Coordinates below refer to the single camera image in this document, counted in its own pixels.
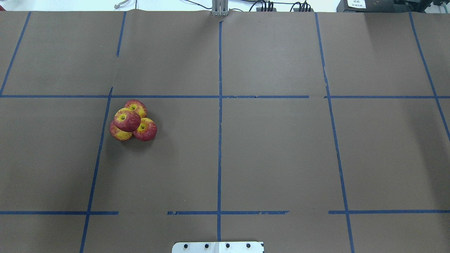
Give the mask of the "red yellow apple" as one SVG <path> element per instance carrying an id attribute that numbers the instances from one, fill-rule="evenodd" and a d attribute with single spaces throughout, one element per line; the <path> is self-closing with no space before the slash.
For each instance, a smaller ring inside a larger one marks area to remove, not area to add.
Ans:
<path id="1" fill-rule="evenodd" d="M 116 112 L 112 123 L 121 131 L 133 132 L 140 126 L 141 117 L 129 108 L 122 108 Z"/>
<path id="2" fill-rule="evenodd" d="M 113 122 L 111 122 L 109 125 L 109 132 L 111 136 L 119 141 L 127 141 L 133 137 L 132 132 L 125 132 L 120 130 Z"/>
<path id="3" fill-rule="evenodd" d="M 140 125 L 133 131 L 133 136 L 140 141 L 151 141 L 156 137 L 158 128 L 156 123 L 147 117 L 140 119 Z"/>
<path id="4" fill-rule="evenodd" d="M 136 112 L 141 118 L 147 117 L 147 107 L 139 100 L 132 99 L 125 103 L 124 108 Z"/>

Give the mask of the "red yellow apple front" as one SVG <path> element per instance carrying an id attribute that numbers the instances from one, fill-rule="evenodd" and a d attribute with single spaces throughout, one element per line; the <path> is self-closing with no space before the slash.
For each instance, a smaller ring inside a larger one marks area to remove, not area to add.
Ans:
<path id="1" fill-rule="evenodd" d="M 158 128 L 156 123 L 147 117 L 140 119 L 140 125 L 133 131 L 133 136 L 140 141 L 151 141 L 156 137 Z"/>

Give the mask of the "red yellow apple back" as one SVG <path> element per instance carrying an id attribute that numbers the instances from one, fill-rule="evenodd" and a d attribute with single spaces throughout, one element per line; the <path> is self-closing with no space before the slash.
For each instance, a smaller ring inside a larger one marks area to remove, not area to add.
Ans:
<path id="1" fill-rule="evenodd" d="M 136 112 L 141 118 L 147 117 L 147 107 L 139 100 L 132 99 L 125 103 L 124 108 Z"/>

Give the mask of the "brown paper table mat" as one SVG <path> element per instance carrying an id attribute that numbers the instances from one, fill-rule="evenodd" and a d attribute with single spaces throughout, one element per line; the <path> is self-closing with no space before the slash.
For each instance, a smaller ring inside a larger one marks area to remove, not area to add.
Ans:
<path id="1" fill-rule="evenodd" d="M 449 15 L 2 11 L 1 252 L 214 241 L 448 253 Z"/>

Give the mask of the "black orange adapter near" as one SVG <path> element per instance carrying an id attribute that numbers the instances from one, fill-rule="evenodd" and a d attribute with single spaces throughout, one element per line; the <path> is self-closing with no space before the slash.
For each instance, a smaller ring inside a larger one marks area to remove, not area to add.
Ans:
<path id="1" fill-rule="evenodd" d="M 314 12 L 314 10 L 307 0 L 304 0 L 303 2 L 295 2 L 292 4 L 290 12 Z"/>

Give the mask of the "black box on table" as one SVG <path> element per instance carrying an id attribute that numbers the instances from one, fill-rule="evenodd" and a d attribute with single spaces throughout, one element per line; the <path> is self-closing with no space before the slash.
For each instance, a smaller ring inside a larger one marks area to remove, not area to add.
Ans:
<path id="1" fill-rule="evenodd" d="M 432 0 L 341 0 L 336 12 L 423 13 Z"/>

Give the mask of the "aluminium frame post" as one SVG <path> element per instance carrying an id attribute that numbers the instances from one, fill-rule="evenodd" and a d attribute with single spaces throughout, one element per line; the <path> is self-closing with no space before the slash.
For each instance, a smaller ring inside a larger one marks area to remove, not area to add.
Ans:
<path id="1" fill-rule="evenodd" d="M 212 0 L 212 16 L 228 16 L 229 1 L 228 0 Z"/>

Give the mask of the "white pedestal column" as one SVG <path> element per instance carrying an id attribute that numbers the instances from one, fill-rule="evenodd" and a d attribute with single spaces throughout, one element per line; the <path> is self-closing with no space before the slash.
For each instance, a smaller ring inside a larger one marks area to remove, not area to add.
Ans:
<path id="1" fill-rule="evenodd" d="M 263 242 L 225 241 L 225 242 L 177 242 L 172 253 L 264 253 Z"/>

